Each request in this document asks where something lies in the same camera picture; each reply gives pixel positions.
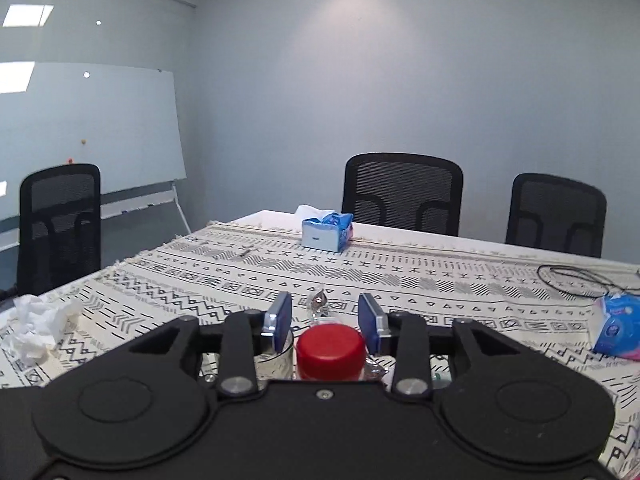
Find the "wall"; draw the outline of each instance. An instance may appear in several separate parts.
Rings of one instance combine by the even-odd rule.
[[[640,260],[640,0],[201,0],[194,224],[340,208],[361,152],[449,158],[460,235],[503,241],[527,171],[600,187],[604,257]]]
[[[196,0],[184,1],[187,3],[177,0],[0,0],[0,25],[10,4],[54,5],[44,27],[0,27],[0,62],[81,62],[169,70],[175,77],[178,125],[182,131],[185,103],[180,96],[190,83],[185,66]],[[96,25],[97,20],[101,21],[100,26]],[[0,148],[0,172],[2,164],[11,156]],[[4,224],[5,228],[15,227],[9,226],[11,221]],[[175,207],[170,205],[109,219],[103,222],[102,228],[105,265],[132,256],[141,248],[158,246],[175,234],[184,234]],[[0,253],[0,288],[15,279],[14,253]]]

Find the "whiteboard leg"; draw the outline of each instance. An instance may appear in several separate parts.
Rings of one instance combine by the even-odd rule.
[[[180,216],[182,218],[182,222],[184,223],[184,226],[187,228],[187,232],[189,234],[191,234],[191,228],[189,227],[189,224],[187,223],[187,217],[184,215],[184,212],[182,211],[182,208],[180,207],[180,202],[178,202],[178,190],[175,189],[175,182],[172,182],[171,187],[174,190],[175,206],[178,208],[178,213],[180,213]]]

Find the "red lid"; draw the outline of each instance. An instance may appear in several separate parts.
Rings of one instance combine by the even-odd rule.
[[[298,375],[320,381],[354,381],[366,350],[360,333],[350,326],[322,324],[308,329],[296,345]]]

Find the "patterned tablecloth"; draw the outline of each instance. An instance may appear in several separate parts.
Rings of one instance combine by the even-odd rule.
[[[640,471],[640,363],[591,353],[586,319],[593,302],[546,286],[536,274],[545,262],[525,251],[514,254],[519,253],[367,240],[354,240],[348,250],[333,254],[302,248],[293,232],[215,223],[49,293],[50,299],[81,301],[82,314],[68,323],[64,339],[39,366],[25,367],[0,353],[0,387],[46,384],[183,314],[209,324],[238,310],[266,310],[281,290],[292,293],[293,330],[299,334],[308,325],[306,297],[323,283],[331,308],[352,326],[358,294],[370,291],[385,310],[420,314],[431,324],[474,318],[597,380],[616,405],[601,461],[621,478],[635,478]],[[621,285],[638,286],[636,266],[589,258],[580,258],[580,264]],[[590,289],[579,280],[562,287]],[[0,338],[10,331],[11,322]],[[434,371],[448,372],[445,358],[435,356],[432,362]]]

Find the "mesh backrest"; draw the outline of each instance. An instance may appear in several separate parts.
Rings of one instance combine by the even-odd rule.
[[[457,236],[462,185],[449,160],[365,153],[347,162],[342,211],[365,224]]]
[[[18,294],[39,295],[100,269],[100,171],[70,164],[20,186]]]
[[[537,173],[516,177],[506,242],[600,257],[607,200],[595,187]]]

